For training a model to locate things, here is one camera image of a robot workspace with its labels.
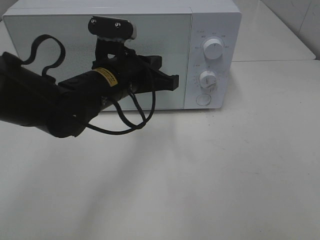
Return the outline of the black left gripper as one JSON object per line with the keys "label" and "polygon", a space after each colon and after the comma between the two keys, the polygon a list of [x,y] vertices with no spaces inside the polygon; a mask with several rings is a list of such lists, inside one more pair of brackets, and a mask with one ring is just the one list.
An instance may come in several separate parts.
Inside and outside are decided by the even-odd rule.
{"label": "black left gripper", "polygon": [[132,94],[174,91],[179,75],[165,75],[160,55],[138,55],[121,41],[98,38],[91,68],[91,96],[121,100]]}

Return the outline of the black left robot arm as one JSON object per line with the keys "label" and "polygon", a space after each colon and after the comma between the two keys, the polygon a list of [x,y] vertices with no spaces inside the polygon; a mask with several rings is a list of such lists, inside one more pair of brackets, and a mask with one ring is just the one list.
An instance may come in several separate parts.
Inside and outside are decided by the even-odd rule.
{"label": "black left robot arm", "polygon": [[[159,55],[138,55],[122,42],[98,39],[95,60],[89,71],[61,82],[48,75],[65,59],[60,47],[58,59],[45,66],[41,74],[27,69],[34,62],[40,44],[50,39],[38,36],[31,45],[30,56],[21,60],[4,52],[0,57],[0,119],[23,127],[35,127],[54,137],[77,137],[84,129],[125,135],[143,128],[151,119],[136,98],[137,94],[174,91],[178,75],[161,72]],[[114,106],[125,130],[107,130],[91,124],[98,114]]]}

